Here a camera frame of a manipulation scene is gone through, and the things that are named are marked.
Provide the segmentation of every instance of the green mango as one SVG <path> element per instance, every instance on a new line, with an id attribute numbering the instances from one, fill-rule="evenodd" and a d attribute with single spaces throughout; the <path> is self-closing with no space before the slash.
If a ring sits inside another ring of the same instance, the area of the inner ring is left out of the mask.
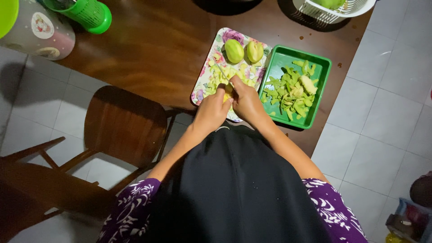
<path id="1" fill-rule="evenodd" d="M 234 39 L 230 39 L 225 42 L 225 51 L 226 56 L 232 63 L 238 63 L 243 60 L 243 57 L 245 57 L 245 51 L 243 50 L 243 47 L 238 41 Z"/>
<path id="2" fill-rule="evenodd" d="M 314 3 L 319 4 L 331 10 L 337 10 L 345 3 L 345 0 L 312 0 Z"/>
<path id="3" fill-rule="evenodd" d="M 248 58 L 252 63 L 258 62 L 263 58 L 264 48 L 263 45 L 256 41 L 251 41 L 248 44 Z"/>

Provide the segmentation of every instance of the green lid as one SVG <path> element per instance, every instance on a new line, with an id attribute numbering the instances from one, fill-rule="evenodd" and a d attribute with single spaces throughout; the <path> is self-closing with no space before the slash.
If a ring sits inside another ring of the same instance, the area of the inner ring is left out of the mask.
<path id="1" fill-rule="evenodd" d="M 3 38 L 15 24 L 18 18 L 18 0 L 0 0 L 0 38 Z"/>

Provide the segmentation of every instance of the green bowl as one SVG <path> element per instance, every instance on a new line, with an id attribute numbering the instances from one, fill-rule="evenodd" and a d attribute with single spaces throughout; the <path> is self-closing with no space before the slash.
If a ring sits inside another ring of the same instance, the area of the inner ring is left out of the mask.
<path id="1" fill-rule="evenodd" d="M 309 107 L 309 111 L 307 112 L 305 118 L 301 117 L 300 119 L 296 119 L 296 115 L 293 114 L 294 120 L 290 121 L 285 111 L 280 114 L 280 109 L 277 104 L 270 104 L 271 99 L 268 99 L 268 101 L 263 104 L 264 110 L 267 112 L 267 114 L 269 114 L 273 121 L 281 122 L 302 129 L 311 128 L 312 124 L 314 123 L 315 115 L 318 111 L 318 106 L 320 105 L 321 97 L 324 92 L 324 87 L 327 82 L 328 75 L 330 74 L 330 59 L 313 55 L 305 51 L 289 48 L 283 45 L 277 45 L 273 48 L 271 52 L 271 57 L 267 60 L 269 60 L 268 68 L 263 80 L 261 81 L 261 87 L 259 90 L 260 99 L 263 96 L 264 88 L 266 86 L 271 87 L 270 84 L 265 85 L 265 83 L 270 80 L 269 77 L 272 76 L 273 78 L 279 79 L 284 74 L 284 72 L 282 71 L 282 67 L 285 67 L 285 65 L 287 65 L 288 67 L 293 67 L 294 70 L 299 71 L 299 73 L 302 73 L 302 68 L 295 64 L 292 64 L 292 61 L 308 60 L 310 65 L 316 65 L 315 73 L 313 76 L 311 76 L 311 79 L 319 79 L 319 81 L 315 84 L 315 87 L 317 87 L 318 90 L 315 94 L 315 100 L 312 106 Z"/>

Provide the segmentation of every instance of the knife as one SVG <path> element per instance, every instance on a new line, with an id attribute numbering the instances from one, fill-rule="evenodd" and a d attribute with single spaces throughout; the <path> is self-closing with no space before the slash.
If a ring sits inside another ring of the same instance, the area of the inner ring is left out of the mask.
<path id="1" fill-rule="evenodd" d="M 219 66 L 219 64 L 217 64 L 215 57 L 213 57 L 213 60 L 215 61 L 215 65 L 219 68 L 220 72 L 222 73 L 222 75 L 224 76 L 224 78 L 226 78 L 226 80 L 228 80 L 228 83 L 231 84 L 231 86 L 234 88 L 234 84 L 232 82 L 229 81 L 229 78 L 226 77 L 225 73 L 223 72 L 222 68 Z"/>

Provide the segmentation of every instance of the right hand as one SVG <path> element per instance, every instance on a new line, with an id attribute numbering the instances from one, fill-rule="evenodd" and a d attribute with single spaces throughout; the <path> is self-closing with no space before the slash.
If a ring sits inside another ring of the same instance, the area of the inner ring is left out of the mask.
<path id="1" fill-rule="evenodd" d="M 242 82 L 234 75 L 230 80 L 234 84 L 238 95 L 234 95 L 232 108 L 241 119 L 245 120 L 251 126 L 258 128 L 262 123 L 271 121 L 270 116 L 264 111 L 263 104 L 260 101 L 257 91 Z"/>

